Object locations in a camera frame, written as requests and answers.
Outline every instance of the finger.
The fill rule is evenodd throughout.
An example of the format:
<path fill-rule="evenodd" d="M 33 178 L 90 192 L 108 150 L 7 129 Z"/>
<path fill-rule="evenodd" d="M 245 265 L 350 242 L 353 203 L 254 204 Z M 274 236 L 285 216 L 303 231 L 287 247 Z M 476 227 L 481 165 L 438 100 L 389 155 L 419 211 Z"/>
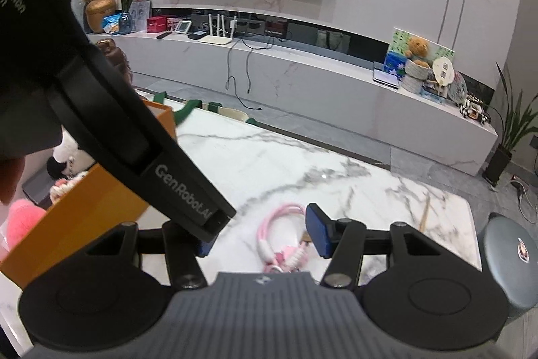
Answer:
<path fill-rule="evenodd" d="M 0 163 L 0 201 L 8 205 L 21 179 L 24 170 L 25 158 L 12 158 Z"/>

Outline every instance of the black cable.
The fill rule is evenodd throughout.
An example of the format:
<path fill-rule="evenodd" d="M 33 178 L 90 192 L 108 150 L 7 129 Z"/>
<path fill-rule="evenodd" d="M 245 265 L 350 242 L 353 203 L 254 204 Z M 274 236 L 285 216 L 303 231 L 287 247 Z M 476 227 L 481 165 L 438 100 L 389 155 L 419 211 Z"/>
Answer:
<path fill-rule="evenodd" d="M 293 33 L 291 31 L 286 31 L 286 37 L 284 38 L 277 37 L 277 38 L 282 43 L 286 43 L 293 39 Z"/>
<path fill-rule="evenodd" d="M 243 105 L 243 107 L 245 107 L 246 109 L 249 109 L 249 110 L 261 110 L 262 109 L 261 107 L 257 107 L 257 108 L 249 107 L 243 101 L 241 101 L 241 98 L 239 98 L 239 95 L 237 94 L 237 80 L 235 79 L 235 77 L 233 75 L 230 75 L 230 73 L 231 73 L 230 72 L 230 52 L 232 52 L 232 49 L 235 48 L 235 46 L 238 43 L 239 43 L 239 39 L 237 39 L 236 42 L 230 47 L 230 49 L 228 49 L 228 53 L 226 54 L 226 62 L 227 62 L 227 65 L 228 65 L 228 78 L 226 80 L 225 88 L 226 88 L 226 90 L 229 90 L 229 88 L 230 88 L 230 80 L 233 78 L 233 93 L 235 94 L 236 98 L 239 100 L 241 105 Z"/>
<path fill-rule="evenodd" d="M 248 78 L 248 88 L 247 88 L 246 92 L 247 92 L 247 94 L 249 94 L 250 89 L 252 88 L 252 81 L 250 79 L 250 72 L 248 71 L 248 59 L 250 58 L 251 54 L 254 51 L 261 51 L 261 50 L 265 50 L 265 49 L 271 49 L 274 46 L 274 37 L 271 37 L 271 39 L 265 44 L 264 48 L 252 48 L 252 46 L 247 45 L 247 43 L 245 42 L 245 39 L 243 37 L 241 37 L 241 40 L 243 41 L 243 43 L 245 44 L 245 46 L 247 48 L 250 48 L 250 51 L 248 52 L 248 55 L 246 56 L 246 77 Z"/>

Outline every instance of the remote control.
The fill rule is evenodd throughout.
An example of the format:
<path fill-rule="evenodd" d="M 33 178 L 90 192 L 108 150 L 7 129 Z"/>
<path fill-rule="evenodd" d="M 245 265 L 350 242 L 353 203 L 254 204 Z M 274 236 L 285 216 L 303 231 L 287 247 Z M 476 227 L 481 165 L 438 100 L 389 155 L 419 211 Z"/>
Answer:
<path fill-rule="evenodd" d="M 165 38 L 166 36 L 170 35 L 171 34 L 171 31 L 165 31 L 164 33 L 162 34 L 159 34 L 157 36 L 157 39 L 161 40 L 162 38 Z"/>

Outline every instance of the snack bag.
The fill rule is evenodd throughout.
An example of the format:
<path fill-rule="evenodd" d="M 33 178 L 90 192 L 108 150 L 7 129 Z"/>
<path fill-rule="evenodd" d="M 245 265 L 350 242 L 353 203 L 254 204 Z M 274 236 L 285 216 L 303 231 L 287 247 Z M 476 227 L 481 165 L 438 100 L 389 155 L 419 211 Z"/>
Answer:
<path fill-rule="evenodd" d="M 110 35 L 119 34 L 119 18 L 121 16 L 121 14 L 115 14 L 113 16 L 104 17 L 101 25 L 104 32 Z"/>

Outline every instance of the wooden stick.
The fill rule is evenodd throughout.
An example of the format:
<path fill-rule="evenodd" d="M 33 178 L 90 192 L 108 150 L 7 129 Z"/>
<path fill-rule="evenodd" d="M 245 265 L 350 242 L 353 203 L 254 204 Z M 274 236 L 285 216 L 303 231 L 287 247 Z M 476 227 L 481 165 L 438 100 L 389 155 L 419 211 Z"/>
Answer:
<path fill-rule="evenodd" d="M 430 209 L 430 193 L 426 196 L 426 206 L 424 207 L 424 213 L 422 214 L 422 219 L 420 220 L 419 232 L 424 233 L 426 230 L 426 221 L 428 221 L 428 210 Z"/>

